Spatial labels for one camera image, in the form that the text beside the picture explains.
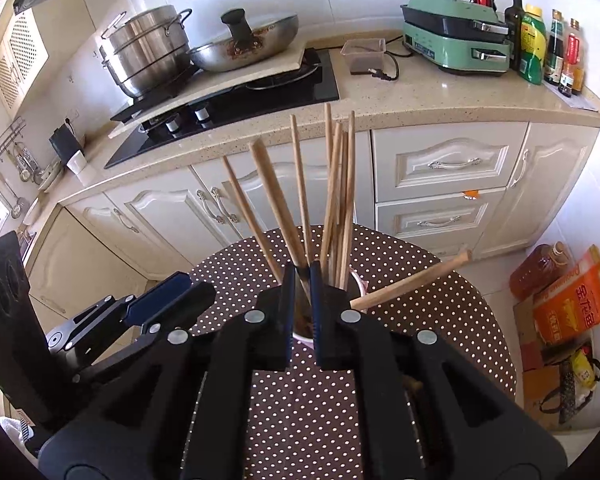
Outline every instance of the kitchen counter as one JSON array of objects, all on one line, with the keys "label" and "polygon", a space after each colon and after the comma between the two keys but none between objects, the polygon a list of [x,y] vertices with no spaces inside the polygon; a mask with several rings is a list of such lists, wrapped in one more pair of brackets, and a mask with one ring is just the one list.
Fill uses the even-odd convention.
[{"label": "kitchen counter", "polygon": [[[393,74],[393,63],[386,57],[385,71]],[[501,77],[456,76],[437,69],[421,56],[399,59],[400,79],[385,82],[371,76],[350,75],[339,50],[331,50],[340,100],[331,103],[334,120],[347,127],[349,112],[356,113],[356,130],[393,128],[418,124],[532,121],[536,123],[575,124],[600,128],[600,112],[569,108],[543,86],[525,82],[513,72]],[[600,100],[588,96],[600,109]],[[289,114],[296,115],[301,139],[324,135],[324,105],[316,104],[285,110],[229,124],[209,133],[181,139],[119,165],[104,170],[104,165],[125,140],[127,134],[110,139],[104,133],[87,146],[88,167],[83,182],[65,171],[41,196],[41,213],[30,228],[37,232],[26,263],[32,260],[44,239],[44,230],[60,206],[123,186],[131,182],[176,170],[188,164],[223,155],[247,151],[249,143],[261,136],[266,145],[291,142]]]}]

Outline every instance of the round table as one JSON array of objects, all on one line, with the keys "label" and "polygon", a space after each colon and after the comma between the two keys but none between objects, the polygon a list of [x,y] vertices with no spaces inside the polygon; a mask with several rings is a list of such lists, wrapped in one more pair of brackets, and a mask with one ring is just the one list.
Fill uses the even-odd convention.
[{"label": "round table", "polygon": [[[321,226],[313,228],[316,251],[321,233]],[[267,237],[276,259],[284,264],[290,258],[280,231],[271,230]],[[370,292],[438,261],[413,244],[354,227],[351,266],[369,282]],[[192,277],[213,283],[217,291],[216,303],[193,328],[195,335],[219,329],[229,318],[253,308],[261,290],[277,285],[253,237],[210,256],[193,269]],[[425,328],[436,330],[514,398],[516,373],[493,312],[478,290],[456,272],[370,308],[367,314],[408,335]],[[294,341],[285,372],[253,375],[244,476],[361,479],[355,397],[351,370],[321,371],[313,351]]]}]

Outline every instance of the utensil rack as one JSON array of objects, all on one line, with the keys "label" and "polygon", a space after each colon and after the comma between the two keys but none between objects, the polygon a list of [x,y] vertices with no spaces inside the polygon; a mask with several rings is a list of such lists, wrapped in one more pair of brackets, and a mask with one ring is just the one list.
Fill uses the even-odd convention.
[{"label": "utensil rack", "polygon": [[0,160],[2,160],[2,154],[9,147],[9,145],[15,141],[16,137],[22,137],[22,130],[26,125],[27,121],[25,121],[23,117],[18,116],[14,119],[13,123],[11,123],[9,127],[0,134],[0,139],[6,136],[3,140],[0,140]]}]

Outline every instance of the pot handle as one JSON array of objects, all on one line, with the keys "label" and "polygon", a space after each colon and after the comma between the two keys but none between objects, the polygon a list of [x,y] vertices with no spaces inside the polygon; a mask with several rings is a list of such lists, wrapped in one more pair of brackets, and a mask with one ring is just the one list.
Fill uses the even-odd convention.
[{"label": "pot handle", "polygon": [[236,50],[248,50],[260,45],[260,41],[253,35],[249,23],[244,19],[244,9],[228,10],[220,17],[220,20],[229,27]]},{"label": "pot handle", "polygon": [[107,28],[105,28],[105,29],[104,29],[104,31],[103,31],[103,33],[100,35],[100,37],[101,37],[103,40],[106,40],[107,38],[105,38],[105,37],[104,37],[104,35],[105,35],[107,32],[109,32],[109,31],[110,31],[112,28],[115,28],[115,27],[116,27],[116,25],[117,25],[117,24],[120,22],[120,20],[121,20],[122,18],[124,18],[125,16],[126,16],[126,10],[123,10],[122,12],[120,12],[120,14],[119,14],[119,15],[117,15],[117,16],[116,16],[116,17],[113,19],[113,21],[112,21],[111,23],[109,23],[109,25],[107,25]]},{"label": "pot handle", "polygon": [[164,27],[164,35],[165,36],[169,35],[169,29],[171,28],[171,25],[173,25],[176,22],[178,22],[180,24],[180,26],[182,27],[182,30],[184,30],[183,23],[191,15],[192,12],[193,12],[193,10],[191,10],[191,9],[181,10],[178,13],[178,15],[175,18],[173,18],[167,26]]}]

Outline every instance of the black glass cooktop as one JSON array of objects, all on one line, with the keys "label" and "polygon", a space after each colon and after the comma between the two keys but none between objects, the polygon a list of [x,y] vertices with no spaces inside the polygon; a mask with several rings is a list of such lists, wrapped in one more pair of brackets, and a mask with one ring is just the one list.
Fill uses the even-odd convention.
[{"label": "black glass cooktop", "polygon": [[339,98],[329,51],[309,48],[299,71],[240,85],[143,123],[131,132],[105,168],[219,126]]}]

